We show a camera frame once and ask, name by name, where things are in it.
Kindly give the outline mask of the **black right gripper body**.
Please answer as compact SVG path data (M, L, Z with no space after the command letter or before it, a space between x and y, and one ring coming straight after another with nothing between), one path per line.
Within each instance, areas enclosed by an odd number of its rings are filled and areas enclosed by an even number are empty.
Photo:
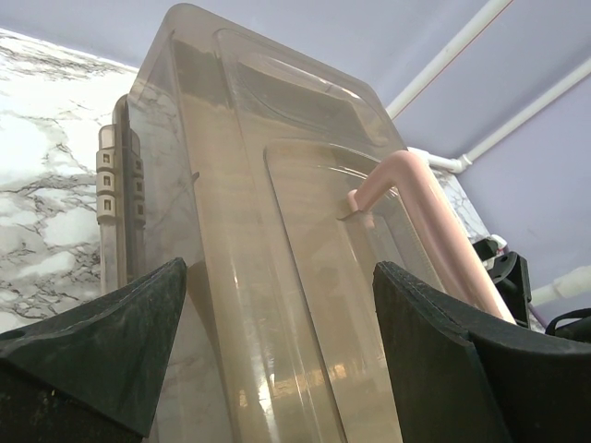
M481 240L472 244L477 255ZM508 306L516 324L530 329L531 285L527 260L507 246L506 253L496 257L493 267L487 269L487 272Z

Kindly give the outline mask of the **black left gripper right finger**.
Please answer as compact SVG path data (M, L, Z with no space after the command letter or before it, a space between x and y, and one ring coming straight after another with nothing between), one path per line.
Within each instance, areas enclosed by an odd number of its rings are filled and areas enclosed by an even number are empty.
M498 319L388 261L373 293L404 441L589 440L588 344Z

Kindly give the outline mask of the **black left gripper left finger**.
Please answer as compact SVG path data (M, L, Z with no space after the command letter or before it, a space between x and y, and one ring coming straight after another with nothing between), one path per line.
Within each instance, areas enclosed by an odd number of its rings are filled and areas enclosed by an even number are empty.
M4 442L149 437L186 296L178 257L125 287L1 335Z

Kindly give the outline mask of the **beige plastic tool box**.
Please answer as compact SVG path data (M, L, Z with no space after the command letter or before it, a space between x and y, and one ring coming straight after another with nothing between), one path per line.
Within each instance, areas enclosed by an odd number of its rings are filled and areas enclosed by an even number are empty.
M168 10L100 141L102 288L187 265L152 442L406 442L381 261L510 321L375 92L205 9Z

